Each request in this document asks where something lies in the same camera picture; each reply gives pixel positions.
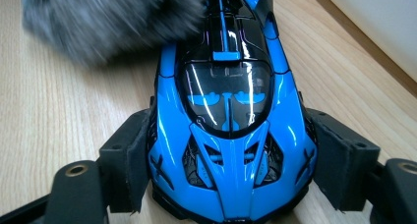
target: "gray fur windscreen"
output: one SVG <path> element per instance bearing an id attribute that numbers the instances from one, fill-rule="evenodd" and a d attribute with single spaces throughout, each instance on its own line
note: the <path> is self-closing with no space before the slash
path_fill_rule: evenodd
<path id="1" fill-rule="evenodd" d="M 183 39 L 204 12 L 203 0 L 23 0 L 23 6 L 26 30 L 85 66 Z"/>

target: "white wall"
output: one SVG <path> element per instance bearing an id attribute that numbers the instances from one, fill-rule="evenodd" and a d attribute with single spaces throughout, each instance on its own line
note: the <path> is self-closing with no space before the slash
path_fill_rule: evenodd
<path id="1" fill-rule="evenodd" d="M 417 82 L 417 0 L 331 0 Z"/>

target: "car windshield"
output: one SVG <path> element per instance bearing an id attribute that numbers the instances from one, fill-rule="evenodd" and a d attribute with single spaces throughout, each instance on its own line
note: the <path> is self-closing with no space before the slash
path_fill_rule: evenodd
<path id="1" fill-rule="evenodd" d="M 271 72 L 267 63 L 192 63 L 183 67 L 182 98 L 192 120 L 204 129 L 230 135 L 248 129 L 268 113 Z"/>

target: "toy car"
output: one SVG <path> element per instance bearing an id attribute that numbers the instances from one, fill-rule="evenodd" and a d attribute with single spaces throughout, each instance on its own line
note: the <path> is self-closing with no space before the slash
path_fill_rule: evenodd
<path id="1" fill-rule="evenodd" d="M 305 195 L 314 126 L 272 0 L 205 0 L 199 33 L 162 49 L 151 104 L 153 197 L 177 218 L 265 221 Z"/>

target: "wooden table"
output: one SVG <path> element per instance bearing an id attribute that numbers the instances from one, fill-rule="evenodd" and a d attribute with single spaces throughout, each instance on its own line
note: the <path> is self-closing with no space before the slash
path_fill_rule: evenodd
<path id="1" fill-rule="evenodd" d="M 329 0 L 274 0 L 280 37 L 308 107 L 328 112 L 391 157 L 417 158 L 417 84 Z M 20 0 L 0 0 L 0 215 L 50 191 L 55 172 L 98 149 L 149 106 L 157 51 L 86 70 L 22 30 Z M 112 223 L 177 221 L 153 199 Z M 287 216 L 270 223 L 366 223 L 335 211 L 315 184 Z"/>

